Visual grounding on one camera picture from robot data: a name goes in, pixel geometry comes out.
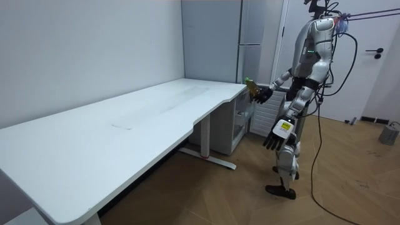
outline door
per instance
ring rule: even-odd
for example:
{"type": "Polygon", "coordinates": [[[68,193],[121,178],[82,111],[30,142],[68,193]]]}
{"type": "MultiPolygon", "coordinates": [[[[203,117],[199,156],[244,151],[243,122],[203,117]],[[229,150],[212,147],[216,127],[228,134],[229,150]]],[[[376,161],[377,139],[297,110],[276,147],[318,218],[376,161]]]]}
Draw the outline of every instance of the door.
{"type": "MultiPolygon", "coordinates": [[[[342,13],[351,14],[400,8],[400,1],[398,0],[336,1],[339,3],[339,6],[336,8],[337,10],[340,10],[342,13]]],[[[308,13],[308,7],[309,5],[305,6],[301,0],[289,0],[275,78],[292,65],[294,43],[297,35],[312,16],[308,13]]],[[[321,106],[322,117],[338,121],[351,120],[354,117],[359,119],[361,117],[399,24],[400,16],[349,22],[348,33],[353,35],[358,41],[356,63],[343,88],[336,95],[324,98],[324,103],[321,106]],[[376,52],[366,52],[366,50],[378,48],[384,49],[380,59],[375,59],[376,52]]],[[[326,94],[338,90],[349,71],[353,55],[353,40],[347,36],[339,38],[331,65],[334,73],[334,85],[332,88],[326,89],[326,94]]],[[[315,105],[311,105],[309,111],[313,109],[315,109],[315,105]]]]}

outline robot leg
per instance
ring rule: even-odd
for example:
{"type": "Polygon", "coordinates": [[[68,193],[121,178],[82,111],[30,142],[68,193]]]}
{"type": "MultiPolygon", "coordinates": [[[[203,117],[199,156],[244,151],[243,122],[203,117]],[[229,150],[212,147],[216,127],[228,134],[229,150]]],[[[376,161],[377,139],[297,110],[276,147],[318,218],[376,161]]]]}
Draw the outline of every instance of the robot leg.
{"type": "Polygon", "coordinates": [[[295,152],[299,152],[298,146],[296,144],[296,135],[292,134],[287,143],[280,150],[276,151],[276,171],[281,179],[281,185],[267,185],[265,190],[268,193],[289,199],[296,199],[296,192],[290,189],[290,180],[294,180],[298,174],[297,170],[299,166],[295,155],[295,152]]]}
{"type": "MultiPolygon", "coordinates": [[[[299,164],[298,164],[298,162],[297,162],[297,160],[298,160],[298,157],[300,156],[300,151],[301,151],[301,143],[300,143],[300,141],[296,144],[296,148],[294,149],[294,160],[295,160],[295,162],[296,162],[296,175],[295,175],[295,177],[294,177],[294,179],[295,180],[298,180],[298,179],[300,179],[300,174],[299,174],[299,164]]],[[[272,170],[275,172],[275,173],[278,173],[278,167],[277,166],[273,166],[272,167],[272,170]]]]}

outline desk surface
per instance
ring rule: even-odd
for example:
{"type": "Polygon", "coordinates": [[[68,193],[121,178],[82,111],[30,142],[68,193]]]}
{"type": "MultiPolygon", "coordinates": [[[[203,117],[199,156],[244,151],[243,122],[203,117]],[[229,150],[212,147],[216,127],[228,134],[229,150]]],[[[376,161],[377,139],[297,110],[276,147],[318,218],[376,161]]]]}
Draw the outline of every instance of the desk surface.
{"type": "Polygon", "coordinates": [[[82,224],[244,88],[178,79],[1,129],[0,170],[56,224],[82,224]]]}

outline white wall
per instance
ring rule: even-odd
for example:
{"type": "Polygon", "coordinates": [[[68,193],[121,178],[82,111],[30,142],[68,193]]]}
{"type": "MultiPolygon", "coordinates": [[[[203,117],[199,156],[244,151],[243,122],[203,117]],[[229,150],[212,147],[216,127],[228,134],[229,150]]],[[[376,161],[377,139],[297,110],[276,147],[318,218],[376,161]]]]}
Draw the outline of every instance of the white wall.
{"type": "Polygon", "coordinates": [[[257,83],[261,84],[269,84],[271,81],[283,0],[267,0],[266,5],[266,22],[262,40],[261,59],[258,77],[255,79],[257,83]]]}
{"type": "MultiPolygon", "coordinates": [[[[183,77],[180,1],[0,1],[0,128],[183,77]]],[[[0,224],[29,207],[0,173],[0,224]]]]}
{"type": "Polygon", "coordinates": [[[381,72],[371,91],[363,116],[400,122],[400,27],[397,29],[381,72]]]}

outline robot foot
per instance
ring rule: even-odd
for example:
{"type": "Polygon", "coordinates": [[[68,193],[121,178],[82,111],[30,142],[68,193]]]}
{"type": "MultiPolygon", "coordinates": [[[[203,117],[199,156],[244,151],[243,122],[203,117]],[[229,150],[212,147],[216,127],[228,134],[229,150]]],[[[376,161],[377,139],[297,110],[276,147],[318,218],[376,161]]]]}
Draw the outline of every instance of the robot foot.
{"type": "MultiPolygon", "coordinates": [[[[275,173],[278,173],[278,167],[277,167],[277,166],[273,166],[273,167],[272,167],[272,171],[274,171],[275,173]]],[[[299,174],[298,171],[296,172],[296,177],[295,177],[294,179],[295,179],[295,180],[300,179],[300,174],[299,174]]]]}
{"type": "Polygon", "coordinates": [[[267,185],[265,186],[265,190],[269,194],[273,194],[275,196],[281,196],[292,200],[296,199],[296,192],[293,189],[286,191],[285,187],[282,185],[277,185],[277,186],[267,185]]]}

